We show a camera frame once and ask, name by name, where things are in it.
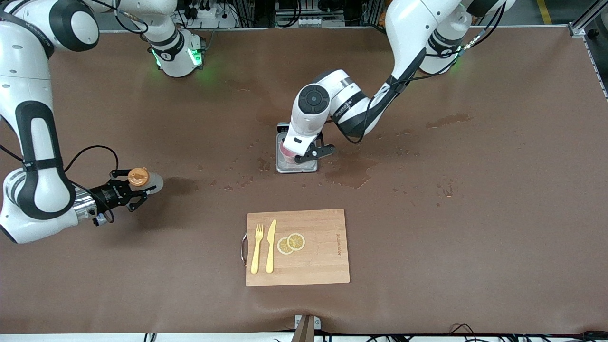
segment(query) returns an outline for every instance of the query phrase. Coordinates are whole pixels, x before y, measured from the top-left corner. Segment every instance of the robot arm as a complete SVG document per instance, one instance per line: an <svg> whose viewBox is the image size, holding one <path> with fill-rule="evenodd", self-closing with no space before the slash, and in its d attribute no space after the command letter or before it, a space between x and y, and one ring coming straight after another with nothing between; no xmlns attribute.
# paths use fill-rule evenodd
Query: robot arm
<svg viewBox="0 0 608 342"><path fill-rule="evenodd" d="M506 2L466 0L463 5L469 13L483 16L495 12ZM408 80L421 66L432 32L459 5L460 0L394 0L387 9L385 28L395 66L378 92L370 99L343 70L318 76L298 93L283 146L304 156L328 117L347 139L360 142L374 129L386 108L405 90ZM319 102L317 93L321 94Z"/></svg>
<svg viewBox="0 0 608 342"><path fill-rule="evenodd" d="M0 116L17 135L23 155L22 169L11 172L3 186L0 225L7 236L24 243L89 217L99 223L103 217L98 211L159 191L162 180L160 186L150 189L147 184L148 192L140 192L142 188L120 189L123 184L116 179L88 191L64 173L48 58L55 49L85 51L97 44L99 30L91 10L78 0L13 1L0 9L0 18ZM112 189L129 200L116 200Z"/></svg>
<svg viewBox="0 0 608 342"><path fill-rule="evenodd" d="M188 30L178 29L171 19L170 15L175 11L178 0L84 2L95 12L111 12L116 5L121 14L140 29L152 47L158 67L167 75L183 77L202 67L204 46L201 45L201 37Z"/></svg>

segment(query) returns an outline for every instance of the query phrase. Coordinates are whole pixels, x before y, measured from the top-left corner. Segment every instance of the brown table surface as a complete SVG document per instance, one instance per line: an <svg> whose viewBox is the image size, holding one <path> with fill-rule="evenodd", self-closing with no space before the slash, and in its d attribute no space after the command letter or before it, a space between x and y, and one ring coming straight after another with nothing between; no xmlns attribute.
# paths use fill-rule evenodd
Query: brown table surface
<svg viewBox="0 0 608 342"><path fill-rule="evenodd" d="M113 225L0 239L0 332L270 331L301 313L340 333L608 330L608 105L566 28L498 29L411 84L363 144L328 126L338 152L300 175L274 172L276 123L327 69L373 94L393 67L384 36L221 32L183 79L145 49L114 34L53 56L55 118L64 160L105 144L165 189ZM68 175L96 186L112 163L93 151ZM328 208L346 212L349 284L245 287L248 212Z"/></svg>

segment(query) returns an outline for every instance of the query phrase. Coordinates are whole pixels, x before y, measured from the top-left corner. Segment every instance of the cable connector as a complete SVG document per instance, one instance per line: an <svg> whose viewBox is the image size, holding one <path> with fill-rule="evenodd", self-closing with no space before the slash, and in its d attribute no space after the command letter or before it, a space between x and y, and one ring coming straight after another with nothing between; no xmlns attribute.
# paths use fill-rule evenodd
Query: cable connector
<svg viewBox="0 0 608 342"><path fill-rule="evenodd" d="M463 46L460 52L458 52L458 56L460 57L464 55L467 50L475 46L475 43L478 42L478 40L481 39L484 34L486 34L485 29L481 30L475 37L473 37L473 39L471 39L469 43L467 43L467 45Z"/></svg>
<svg viewBox="0 0 608 342"><path fill-rule="evenodd" d="M120 10L120 9L119 9L119 10L118 10L118 13L120 13L120 14L122 14L123 16L125 16L125 17L129 18L130 20L137 21L137 22L138 22L138 23L140 23L140 24L145 24L145 22L144 22L143 20L141 20L141 19L139 19L138 17L136 17L136 16L134 16L134 15L130 14L129 12L125 12L125 11L123 11L123 10Z"/></svg>

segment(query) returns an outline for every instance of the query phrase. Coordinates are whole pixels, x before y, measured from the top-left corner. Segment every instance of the cutting board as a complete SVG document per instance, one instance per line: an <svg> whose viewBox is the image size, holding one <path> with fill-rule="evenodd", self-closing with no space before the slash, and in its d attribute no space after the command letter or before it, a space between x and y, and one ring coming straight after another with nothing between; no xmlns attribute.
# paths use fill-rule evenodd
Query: cutting board
<svg viewBox="0 0 608 342"><path fill-rule="evenodd" d="M268 230L277 221L274 236L274 271L266 273ZM264 225L260 243L260 270L251 273L255 227ZM304 248L284 255L277 249L282 237L300 233ZM256 212L247 215L247 286L337 284L350 282L344 209Z"/></svg>

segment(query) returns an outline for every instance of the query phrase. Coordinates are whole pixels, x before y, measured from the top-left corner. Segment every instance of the lemon slice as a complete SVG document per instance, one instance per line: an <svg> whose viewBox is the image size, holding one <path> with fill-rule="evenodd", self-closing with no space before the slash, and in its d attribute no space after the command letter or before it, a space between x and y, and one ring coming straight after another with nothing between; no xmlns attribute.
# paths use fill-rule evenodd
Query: lemon slice
<svg viewBox="0 0 608 342"><path fill-rule="evenodd" d="M281 252L281 254L284 254L284 255L289 255L289 254L291 254L291 253L294 252L294 250L292 250L289 247L289 244L287 243L287 239L288 239L287 237L284 237L284 238L280 239L277 242L277 249L278 249L278 251Z"/></svg>
<svg viewBox="0 0 608 342"><path fill-rule="evenodd" d="M287 237L287 244L294 251L299 251L306 245L306 240L302 234L295 232Z"/></svg>

